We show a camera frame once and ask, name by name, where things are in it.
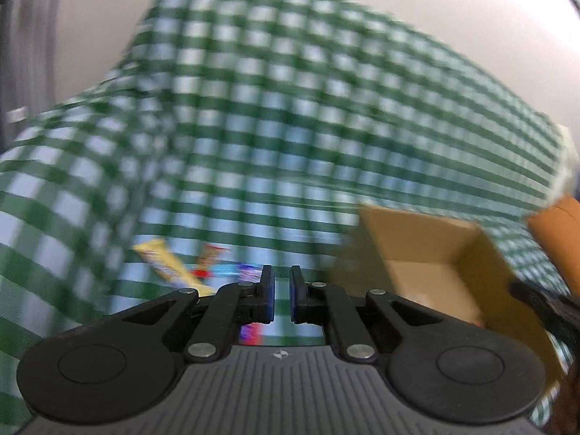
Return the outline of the yellow Alpenliebe candy bar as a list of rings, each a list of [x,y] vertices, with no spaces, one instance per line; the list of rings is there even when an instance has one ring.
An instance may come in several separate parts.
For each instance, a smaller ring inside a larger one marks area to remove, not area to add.
[[[160,277],[179,288],[192,288],[201,297],[214,294],[213,288],[195,278],[185,264],[166,245],[162,239],[152,239],[134,245],[133,251],[147,263]]]

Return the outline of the light blue candy wrapper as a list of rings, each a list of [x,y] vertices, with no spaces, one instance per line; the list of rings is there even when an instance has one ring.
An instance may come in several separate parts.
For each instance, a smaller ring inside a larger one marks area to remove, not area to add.
[[[237,280],[240,275],[239,263],[220,263],[207,269],[207,278],[228,278]]]

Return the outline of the small red brown candy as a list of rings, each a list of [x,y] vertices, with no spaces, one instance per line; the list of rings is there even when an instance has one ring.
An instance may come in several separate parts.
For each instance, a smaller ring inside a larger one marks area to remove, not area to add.
[[[220,257],[227,251],[227,248],[219,245],[206,244],[200,251],[199,257],[196,259],[190,274],[199,280],[210,278],[211,269]]]

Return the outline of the orange cushion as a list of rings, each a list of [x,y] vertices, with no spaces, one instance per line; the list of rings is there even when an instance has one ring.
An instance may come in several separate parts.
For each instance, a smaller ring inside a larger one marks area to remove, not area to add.
[[[562,275],[570,292],[579,296],[580,227],[579,201],[566,196],[528,218],[535,240]]]

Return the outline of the cardboard box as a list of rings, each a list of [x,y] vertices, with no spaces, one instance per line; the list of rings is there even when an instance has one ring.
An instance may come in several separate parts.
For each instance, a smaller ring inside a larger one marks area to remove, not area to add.
[[[539,317],[510,295],[515,279],[478,224],[374,205],[360,208],[329,271],[355,297],[383,289],[527,345],[544,364],[544,395],[553,396],[564,370]]]

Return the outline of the green white checkered cloth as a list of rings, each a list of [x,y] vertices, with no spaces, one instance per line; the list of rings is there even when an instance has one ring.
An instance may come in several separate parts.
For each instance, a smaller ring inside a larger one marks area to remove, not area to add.
[[[1,430],[40,339],[166,294],[135,245],[323,277],[360,204],[480,224],[522,280],[567,288],[525,219],[555,123],[445,44],[347,0],[152,0],[94,87],[1,156]]]

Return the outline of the grey curtain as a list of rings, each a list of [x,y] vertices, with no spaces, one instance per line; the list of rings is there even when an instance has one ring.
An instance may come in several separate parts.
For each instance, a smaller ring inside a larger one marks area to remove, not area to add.
[[[60,0],[1,0],[1,148],[55,102]]]

